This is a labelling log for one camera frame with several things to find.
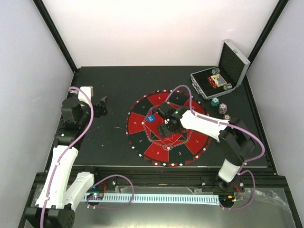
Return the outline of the blue small blind button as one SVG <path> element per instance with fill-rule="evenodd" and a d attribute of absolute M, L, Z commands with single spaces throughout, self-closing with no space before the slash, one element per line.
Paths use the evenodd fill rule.
<path fill-rule="evenodd" d="M 149 123 L 153 123 L 155 121 L 155 116 L 153 114 L 148 115 L 146 121 Z"/>

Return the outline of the grey white chip stack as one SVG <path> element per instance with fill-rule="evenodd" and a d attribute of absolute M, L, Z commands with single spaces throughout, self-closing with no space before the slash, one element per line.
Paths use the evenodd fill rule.
<path fill-rule="evenodd" d="M 218 106 L 218 112 L 220 114 L 225 114 L 227 112 L 227 105 L 224 103 L 219 104 Z"/>

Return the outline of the brown chip stack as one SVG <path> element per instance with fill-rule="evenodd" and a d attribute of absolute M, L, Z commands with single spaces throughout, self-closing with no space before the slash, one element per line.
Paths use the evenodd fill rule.
<path fill-rule="evenodd" d="M 225 114 L 225 115 L 224 115 L 224 119 L 226 119 L 226 120 L 231 120 L 231 116 L 228 115 L 228 114 Z"/>

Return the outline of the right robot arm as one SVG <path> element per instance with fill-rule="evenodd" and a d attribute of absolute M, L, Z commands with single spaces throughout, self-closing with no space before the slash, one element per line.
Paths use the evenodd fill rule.
<path fill-rule="evenodd" d="M 162 138 L 184 130 L 194 130 L 220 143 L 225 159 L 215 178 L 215 186 L 221 192 L 228 191 L 245 159 L 256 147 L 253 137 L 244 129 L 244 123 L 239 119 L 230 122 L 213 118 L 185 106 L 175 109 L 166 102 L 159 105 L 157 113 L 165 121 L 157 127 Z"/>

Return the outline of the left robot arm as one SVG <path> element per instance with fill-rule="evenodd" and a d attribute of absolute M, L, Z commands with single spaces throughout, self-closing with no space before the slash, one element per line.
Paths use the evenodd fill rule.
<path fill-rule="evenodd" d="M 35 228 L 72 227 L 75 210 L 85 193 L 102 184 L 101 176 L 93 171 L 78 173 L 70 186 L 68 180 L 92 119 L 107 115 L 107 97 L 93 105 L 80 96 L 67 98 L 62 102 L 61 114 L 44 187 L 34 206 L 25 211 L 25 218 Z"/>

